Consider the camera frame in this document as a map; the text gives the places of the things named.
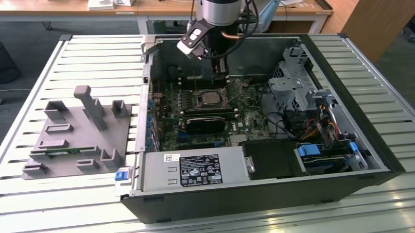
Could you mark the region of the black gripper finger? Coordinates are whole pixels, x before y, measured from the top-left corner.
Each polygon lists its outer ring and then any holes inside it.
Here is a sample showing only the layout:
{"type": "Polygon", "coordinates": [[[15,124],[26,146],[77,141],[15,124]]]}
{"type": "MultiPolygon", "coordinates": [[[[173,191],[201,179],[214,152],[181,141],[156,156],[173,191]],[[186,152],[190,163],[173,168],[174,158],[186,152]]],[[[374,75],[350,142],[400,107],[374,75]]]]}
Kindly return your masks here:
{"type": "Polygon", "coordinates": [[[210,59],[210,68],[214,74],[226,74],[226,57],[210,59]]]}

